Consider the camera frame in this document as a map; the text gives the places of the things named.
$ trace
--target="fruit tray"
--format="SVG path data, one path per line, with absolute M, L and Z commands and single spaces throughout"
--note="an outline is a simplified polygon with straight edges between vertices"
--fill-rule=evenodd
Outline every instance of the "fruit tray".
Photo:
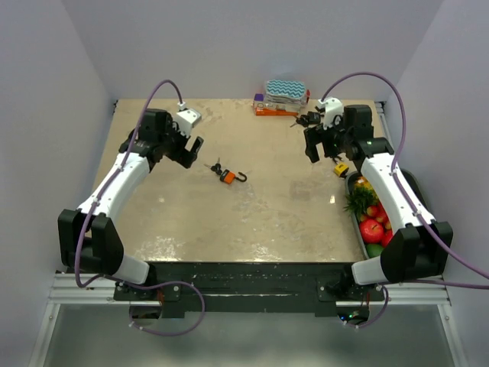
M 421 192 L 421 189 L 419 188 L 416 178 L 409 171 L 405 171 L 405 170 L 401 170 L 401 171 L 403 172 L 403 175 L 406 178 L 407 183 L 410 185 L 411 189 L 413 189 L 413 192 L 417 196 L 418 200 L 421 202 L 422 205 L 424 205 L 425 208 L 427 208 L 427 210 L 429 210 L 429 207 L 426 205 L 426 201 L 423 197 L 423 193 Z M 345 178 L 345 190 L 347 195 L 351 194 L 351 192 L 354 189 L 355 182 L 360 177 L 361 174 L 359 174 L 358 172 L 352 172 Z M 360 244 L 361 250 L 363 251 L 365 258 L 371 258 L 367 253 L 366 244 L 363 238 L 361 237 L 360 222 L 358 221 L 358 218 L 354 213 L 351 213 L 351 221 L 353 222 L 355 234 L 357 235 L 358 243 Z

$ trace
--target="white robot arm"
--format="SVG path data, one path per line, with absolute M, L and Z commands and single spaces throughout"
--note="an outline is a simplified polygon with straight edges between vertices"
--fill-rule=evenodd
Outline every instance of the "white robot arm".
M 189 168 L 197 159 L 203 140 L 198 137 L 190 151 L 185 149 L 190 133 L 201 119 L 194 109 L 179 111 L 175 118 L 164 110 L 147 109 L 139 129 L 138 139 L 128 153 L 128 159 L 119 174 L 97 201 L 109 178 L 120 169 L 127 154 L 129 141 L 122 143 L 111 170 L 90 197 L 76 210 L 65 209 L 58 218 L 58 232 L 62 262 L 73 268 L 76 243 L 81 236 L 82 223 L 95 201 L 90 226 L 92 236 L 85 236 L 80 267 L 84 271 L 111 275 L 134 284 L 143 284 L 150 272 L 150 265 L 125 254 L 124 246 L 115 230 L 115 222 L 134 189 L 143 182 L 163 156 Z
M 396 167 L 398 178 L 418 208 L 416 213 L 411 210 L 391 173 L 392 147 L 387 139 L 374 138 L 370 107 L 343 106 L 339 99 L 333 97 L 324 102 L 319 100 L 316 108 L 325 111 L 325 120 L 323 124 L 304 130 L 306 155 L 311 162 L 317 162 L 316 145 L 319 143 L 322 143 L 325 157 L 346 153 L 346 157 L 371 183 L 389 216 L 394 233 L 381 256 L 352 265 L 355 283 L 400 282 L 441 274 L 447 253 L 437 246 L 416 215 L 421 214 L 425 221 L 431 223 L 447 245 L 452 242 L 452 228 L 446 222 L 436 222 Z

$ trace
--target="table surface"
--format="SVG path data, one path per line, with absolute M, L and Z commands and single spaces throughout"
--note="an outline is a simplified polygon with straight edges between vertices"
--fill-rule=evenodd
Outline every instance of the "table surface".
M 384 136 L 373 101 L 374 135 Z M 96 186 L 134 128 L 142 99 L 121 99 L 112 120 Z M 345 206 L 345 182 L 323 158 L 304 154 L 303 128 L 290 116 L 255 116 L 250 99 L 188 99 L 202 113 L 193 130 L 204 145 L 186 170 L 164 158 L 135 190 L 116 223 L 129 255 L 145 261 L 360 261 Z M 151 108 L 176 112 L 176 101 Z M 313 101 L 308 109 L 313 110 Z M 204 164 L 248 175 L 227 185 Z

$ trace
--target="cable clip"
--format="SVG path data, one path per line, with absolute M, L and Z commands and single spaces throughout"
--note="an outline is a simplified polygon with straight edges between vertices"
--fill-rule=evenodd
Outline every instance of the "cable clip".
M 179 111 L 185 111 L 186 110 L 186 102 L 185 101 L 182 101 L 181 103 L 178 102 L 177 105 L 178 105 Z
M 119 172 L 124 172 L 124 166 L 122 166 L 121 164 L 116 164 L 115 169 Z

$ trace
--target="purple cable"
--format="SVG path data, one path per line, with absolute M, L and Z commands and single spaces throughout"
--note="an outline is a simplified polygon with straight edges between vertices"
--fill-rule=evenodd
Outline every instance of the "purple cable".
M 196 321 L 196 323 L 194 323 L 188 329 L 183 330 L 183 331 L 176 331 L 174 333 L 168 333 L 168 332 L 164 332 L 164 331 L 156 331 L 156 330 L 147 329 L 145 327 L 142 327 L 141 325 L 139 325 L 138 323 L 136 323 L 134 321 L 134 319 L 132 318 L 132 310 L 131 310 L 131 312 L 129 313 L 129 320 L 131 321 L 131 323 L 129 324 L 129 326 L 132 326 L 134 324 L 136 326 L 136 328 L 138 328 L 139 330 L 144 331 L 146 333 L 153 334 L 153 335 L 158 335 L 158 336 L 180 336 L 180 335 L 184 335 L 184 334 L 187 334 L 187 333 L 191 332 L 195 328 L 197 328 L 197 326 L 200 325 L 200 323 L 202 322 L 202 320 L 203 320 L 203 318 L 204 318 L 204 316 L 206 314 L 206 303 L 204 302 L 204 296 L 202 296 L 202 293 L 200 293 L 200 291 L 196 287 L 194 287 L 190 283 L 186 283 L 185 281 L 167 281 L 165 283 L 161 283 L 161 284 L 157 284 L 157 285 L 152 285 L 150 287 L 142 287 L 140 285 L 131 284 L 131 283 L 127 283 L 127 282 L 126 282 L 126 284 L 130 285 L 131 287 L 134 287 L 134 288 L 137 288 L 137 289 L 143 289 L 143 290 L 157 289 L 157 288 L 161 288 L 161 287 L 166 287 L 167 285 L 179 284 L 179 285 L 185 285 L 185 286 L 187 286 L 189 288 L 192 288 L 193 291 L 195 291 L 197 293 L 197 295 L 199 296 L 200 303 L 202 305 L 202 311 L 200 311 L 199 319 Z
M 360 325 L 353 325 L 351 323 L 346 323 L 345 325 L 348 325 L 350 327 L 354 327 L 355 329 L 361 329 L 363 327 L 370 326 L 372 323 L 374 323 L 375 321 L 379 320 L 382 317 L 385 310 L 387 309 L 387 304 L 389 303 L 389 291 L 387 290 L 387 288 L 385 286 L 383 286 L 381 284 L 379 284 L 379 285 L 382 287 L 382 291 L 384 292 L 384 297 L 385 297 L 384 305 L 382 306 L 379 313 L 377 315 L 375 315 L 374 317 L 372 317 L 370 320 L 368 320 L 366 323 L 362 323 Z
M 469 289 L 489 289 L 489 285 L 458 283 L 456 281 L 432 281 L 429 279 L 416 279 L 415 281 L 408 281 L 406 283 L 436 284 L 445 285 L 447 287 L 459 287 Z
M 399 107 L 400 107 L 400 114 L 401 114 L 401 119 L 402 119 L 402 123 L 403 123 L 403 132 L 402 132 L 402 135 L 401 135 L 401 139 L 400 139 L 400 143 L 399 143 L 399 148 L 397 149 L 397 151 L 396 151 L 396 153 L 394 155 L 394 158 L 392 160 L 392 164 L 391 164 L 391 168 L 390 169 L 391 169 L 391 172 L 392 172 L 392 176 L 394 178 L 394 181 L 396 182 L 396 185 L 399 187 L 400 192 L 403 194 L 404 198 L 406 199 L 406 201 L 410 205 L 411 210 L 414 213 L 416 213 L 418 209 L 416 208 L 416 205 L 414 204 L 414 202 L 411 200 L 409 194 L 404 189 L 402 183 L 399 180 L 399 177 L 397 176 L 397 172 L 395 171 L 395 167 L 397 165 L 397 161 L 399 160 L 400 153 L 403 150 L 404 142 L 406 140 L 406 111 L 404 109 L 403 100 L 401 99 L 400 94 L 399 94 L 399 91 L 397 90 L 396 86 L 394 84 L 392 84 L 385 76 L 381 76 L 380 74 L 372 73 L 370 71 L 360 71 L 358 73 L 351 73 L 351 74 L 348 74 L 347 76 L 343 76 L 341 79 L 339 79 L 336 82 L 334 82 L 328 88 L 328 90 L 326 90 L 326 93 L 324 93 L 324 95 L 322 96 L 322 99 L 321 100 L 324 101 L 324 99 L 328 96 L 328 94 L 332 91 L 332 89 L 335 88 L 338 84 L 340 84 L 344 80 L 347 80 L 347 79 L 349 79 L 349 78 L 351 78 L 353 76 L 357 76 L 357 75 L 374 76 L 374 77 L 376 77 L 376 78 L 378 78 L 380 80 L 383 80 L 385 83 L 387 83 L 389 85 L 389 87 L 393 90 L 394 94 L 396 95 L 396 98 L 397 98 L 397 101 L 398 101 Z M 417 215 L 417 218 L 419 219 L 419 221 L 421 222 L 421 224 L 423 224 L 423 226 L 426 228 L 426 231 L 428 231 L 428 233 L 433 237 L 433 239 L 435 239 L 435 241 L 438 243 L 438 245 L 440 245 L 440 247 L 443 248 L 443 250 L 445 250 L 446 252 L 448 252 L 448 254 L 450 256 L 452 256 L 456 261 L 460 262 L 465 267 L 471 269 L 472 271 L 475 271 L 479 275 L 482 275 L 484 278 L 489 279 L 489 272 L 486 272 L 486 271 L 484 271 L 484 270 L 482 270 L 480 268 L 477 268 L 476 266 L 468 263 L 466 260 L 464 260 L 461 256 L 457 255 L 455 252 L 453 252 L 443 242 L 443 240 L 438 237 L 438 235 L 435 233 L 435 231 L 432 230 L 432 228 L 424 220 L 424 218 L 423 218 L 423 216 L 421 214 L 418 214 Z
M 88 225 L 89 225 L 89 222 L 90 222 L 90 218 L 92 218 L 92 214 L 95 211 L 95 208 L 97 206 L 97 201 L 102 198 L 102 195 L 104 194 L 104 192 L 107 190 L 107 188 L 111 185 L 111 183 L 115 180 L 115 178 L 117 177 L 117 175 L 119 174 L 119 172 L 121 172 L 122 169 L 123 169 L 123 167 L 125 166 L 128 158 L 129 158 L 129 154 L 131 153 L 131 149 L 132 149 L 132 146 L 134 144 L 134 141 L 136 140 L 136 135 L 138 134 L 139 127 L 141 126 L 141 123 L 143 121 L 144 112 L 146 111 L 147 107 L 149 106 L 151 100 L 153 99 L 154 95 L 159 90 L 159 88 L 163 84 L 166 84 L 166 83 L 171 84 L 173 86 L 173 88 L 175 88 L 176 94 L 178 95 L 178 100 L 180 101 L 180 103 L 183 103 L 182 95 L 180 94 L 180 90 L 178 89 L 178 86 L 176 86 L 176 84 L 172 80 L 169 80 L 169 79 L 162 80 L 161 82 L 159 82 L 154 87 L 154 89 L 150 93 L 150 95 L 148 96 L 148 98 L 146 100 L 146 103 L 144 104 L 143 109 L 141 110 L 141 114 L 139 115 L 138 123 L 136 124 L 136 127 L 134 128 L 134 133 L 132 134 L 131 140 L 129 141 L 128 149 L 125 152 L 125 156 L 122 158 L 121 165 L 107 179 L 107 181 L 104 183 L 104 185 L 100 188 L 100 191 L 96 195 L 96 201 L 94 201 L 94 203 L 90 206 L 90 209 L 89 209 L 88 213 L 86 214 L 85 220 L 83 221 L 82 229 L 80 231 L 79 238 L 78 238 L 78 242 L 76 243 L 76 253 L 75 253 L 75 282 L 76 282 L 76 285 L 78 287 L 80 287 L 80 288 L 85 288 L 90 283 L 92 283 L 95 279 L 98 279 L 98 278 L 103 277 L 102 275 L 98 274 L 98 275 L 95 275 L 95 276 L 91 277 L 87 282 L 82 283 L 81 282 L 81 279 L 80 279 L 80 267 L 79 267 L 79 263 L 80 263 L 80 259 L 81 259 L 81 254 L 82 254 L 83 240 L 85 238 L 85 233 L 86 233 L 86 230 L 88 228 Z M 204 303 L 204 297 L 202 296 L 202 293 L 200 293 L 200 291 L 196 287 L 194 287 L 190 283 L 186 283 L 185 281 L 168 281 L 168 282 L 165 282 L 165 283 L 152 285 L 150 287 L 145 287 L 145 286 L 142 286 L 142 285 L 125 282 L 122 279 L 117 279 L 117 278 L 110 277 L 110 276 L 105 276 L 105 278 L 110 279 L 110 280 L 113 280 L 113 281 L 120 281 L 120 282 L 126 283 L 130 287 L 141 289 L 141 290 L 144 290 L 144 291 L 150 291 L 150 290 L 153 290 L 153 289 L 158 289 L 158 288 L 161 288 L 161 287 L 165 287 L 167 285 L 180 284 L 180 285 L 185 285 L 187 287 L 192 288 L 197 293 L 197 295 L 200 298 L 200 302 L 202 303 L 202 311 L 200 313 L 199 319 L 197 320 L 197 322 L 193 326 L 191 326 L 187 330 L 179 331 L 179 332 L 176 332 L 176 333 L 161 333 L 161 332 L 157 332 L 157 331 L 154 331 L 154 330 L 145 329 L 142 326 L 138 326 L 138 328 L 140 330 L 143 330 L 143 331 L 145 331 L 147 333 L 152 333 L 152 334 L 161 335 L 161 336 L 179 336 L 179 335 L 186 334 L 186 333 L 194 330 L 198 325 L 200 325 L 200 323 L 202 322 L 202 319 L 204 318 L 204 315 L 206 313 L 206 306 L 205 306 L 205 303 Z

